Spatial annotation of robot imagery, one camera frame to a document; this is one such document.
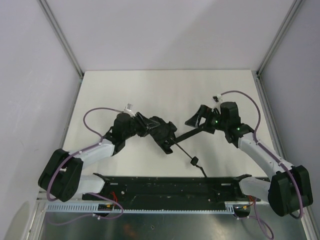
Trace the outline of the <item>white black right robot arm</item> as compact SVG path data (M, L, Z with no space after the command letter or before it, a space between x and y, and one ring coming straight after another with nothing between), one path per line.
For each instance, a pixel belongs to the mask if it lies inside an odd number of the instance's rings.
M269 203L278 216L292 214L313 204L308 170L281 159L262 141L254 130L242 123L235 102L223 102L219 108L201 105L185 125L207 133L224 132L228 143L247 154L265 172L268 181L250 175L237 178L240 193Z

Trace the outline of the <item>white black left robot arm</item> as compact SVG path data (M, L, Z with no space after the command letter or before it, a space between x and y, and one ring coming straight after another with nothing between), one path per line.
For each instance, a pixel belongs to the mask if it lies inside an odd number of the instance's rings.
M119 153L127 139L135 135L145 137L159 126L158 121L140 113L119 113L97 143L77 151L55 150L40 175L38 185L46 190L46 197L51 202L67 202L77 194L99 194L107 179L98 173L84 175L83 170Z

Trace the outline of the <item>black folding umbrella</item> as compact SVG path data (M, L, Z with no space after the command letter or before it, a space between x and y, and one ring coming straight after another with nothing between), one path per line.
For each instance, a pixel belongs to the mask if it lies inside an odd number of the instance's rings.
M191 156L189 153L183 149L179 143L191 138L192 136L203 131L201 128L195 128L191 131L188 131L182 134L179 137L176 137L175 132L178 130L177 127L171 122L165 122L162 118L153 116L150 120L158 123L158 126L149 130L149 135L153 138L156 144L164 151L165 154L169 155L173 153L171 147L173 145L177 146L184 154L190 159L190 164L201 170L203 176L207 178L207 174L204 171L204 168L198 164L199 159L196 156Z

